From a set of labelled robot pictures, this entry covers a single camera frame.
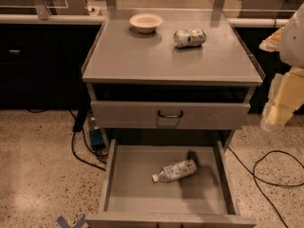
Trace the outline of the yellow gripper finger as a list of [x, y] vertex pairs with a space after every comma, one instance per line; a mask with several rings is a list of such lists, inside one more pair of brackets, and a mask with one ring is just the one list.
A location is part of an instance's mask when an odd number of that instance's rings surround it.
[[259, 48], [267, 52], [279, 51], [281, 47], [281, 37], [283, 30], [284, 28], [279, 28], [273, 34], [268, 36], [260, 43]]
[[304, 105], [304, 69], [292, 67], [284, 75], [276, 74], [271, 82], [260, 127], [268, 132], [281, 130]]

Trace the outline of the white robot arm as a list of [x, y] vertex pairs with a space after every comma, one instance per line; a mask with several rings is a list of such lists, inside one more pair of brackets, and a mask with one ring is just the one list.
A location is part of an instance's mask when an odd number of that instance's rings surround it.
[[260, 121], [263, 130], [277, 131], [304, 105], [304, 5], [285, 26], [263, 40], [259, 48], [278, 51], [280, 60], [291, 67], [272, 80]]

